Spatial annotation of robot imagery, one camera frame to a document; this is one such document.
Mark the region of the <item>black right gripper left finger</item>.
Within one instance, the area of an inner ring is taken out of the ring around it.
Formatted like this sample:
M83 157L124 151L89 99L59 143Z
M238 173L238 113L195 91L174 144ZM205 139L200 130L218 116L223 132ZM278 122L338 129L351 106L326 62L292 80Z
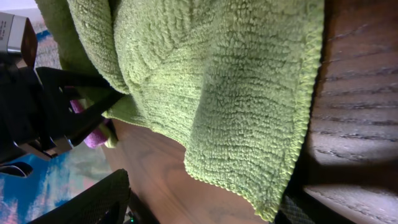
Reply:
M130 195L127 171L118 169L29 224L120 224L124 222Z

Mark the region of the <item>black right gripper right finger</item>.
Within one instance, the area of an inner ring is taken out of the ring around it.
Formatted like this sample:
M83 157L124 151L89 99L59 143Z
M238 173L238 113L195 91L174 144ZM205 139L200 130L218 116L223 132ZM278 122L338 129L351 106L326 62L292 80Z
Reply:
M273 224L311 224L311 218L288 195L285 195Z

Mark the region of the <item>green microfibre cloth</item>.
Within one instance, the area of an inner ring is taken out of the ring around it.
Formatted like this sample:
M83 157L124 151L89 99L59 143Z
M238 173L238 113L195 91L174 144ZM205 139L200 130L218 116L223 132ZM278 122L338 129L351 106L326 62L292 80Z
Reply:
M196 180L273 221L308 129L320 0L37 3L65 70L124 94L108 118L182 144Z

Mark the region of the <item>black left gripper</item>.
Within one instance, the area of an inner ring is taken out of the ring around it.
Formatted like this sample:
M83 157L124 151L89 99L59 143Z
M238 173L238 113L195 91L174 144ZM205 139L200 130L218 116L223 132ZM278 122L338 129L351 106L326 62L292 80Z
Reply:
M1 56L1 163L26 154L49 160L81 142L111 141L103 113L123 96L99 76L19 68Z

